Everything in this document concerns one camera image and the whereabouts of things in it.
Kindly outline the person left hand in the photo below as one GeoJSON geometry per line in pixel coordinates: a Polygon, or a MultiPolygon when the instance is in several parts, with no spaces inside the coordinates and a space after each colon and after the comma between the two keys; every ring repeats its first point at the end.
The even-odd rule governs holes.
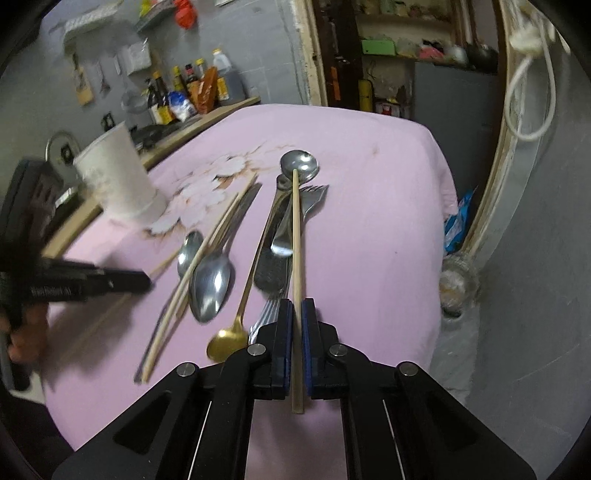
{"type": "Polygon", "coordinates": [[[16,330],[10,327],[4,313],[1,313],[1,331],[7,333],[11,344],[8,355],[12,362],[32,365],[43,356],[47,347],[48,305],[36,304],[24,310],[23,324],[16,330]]]}

